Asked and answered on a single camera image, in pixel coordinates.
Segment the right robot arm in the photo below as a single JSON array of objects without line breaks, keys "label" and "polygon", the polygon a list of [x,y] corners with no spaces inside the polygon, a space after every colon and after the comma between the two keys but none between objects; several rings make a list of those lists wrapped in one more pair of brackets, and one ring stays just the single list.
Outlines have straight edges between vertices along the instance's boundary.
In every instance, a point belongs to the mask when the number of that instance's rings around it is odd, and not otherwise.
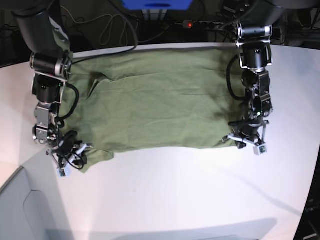
[{"label": "right robot arm", "polygon": [[77,140],[78,133],[61,130],[75,111],[80,99],[78,89],[68,82],[73,53],[63,26],[58,0],[13,0],[8,4],[27,47],[34,70],[31,92],[38,104],[33,140],[46,145],[47,155],[57,165],[57,174],[65,177],[70,167],[81,170],[87,164],[84,154],[90,145]]}]

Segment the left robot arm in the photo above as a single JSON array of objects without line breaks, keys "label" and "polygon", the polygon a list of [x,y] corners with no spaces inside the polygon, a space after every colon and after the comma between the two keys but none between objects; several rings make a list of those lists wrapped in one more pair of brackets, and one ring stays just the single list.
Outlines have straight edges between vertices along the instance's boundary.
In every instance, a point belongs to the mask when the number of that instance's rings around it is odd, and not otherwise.
[{"label": "left robot arm", "polygon": [[[226,81],[231,97],[240,101],[241,118],[229,122],[232,133],[223,137],[223,142],[232,140],[239,149],[252,146],[258,156],[267,152],[265,143],[266,119],[273,112],[270,94],[270,76],[267,67],[273,63],[271,36],[273,24],[285,9],[270,0],[239,0],[235,17],[230,25],[237,35],[235,45],[238,54],[227,65]],[[237,96],[232,90],[231,67],[239,61],[243,72],[241,83],[244,96]]]}]

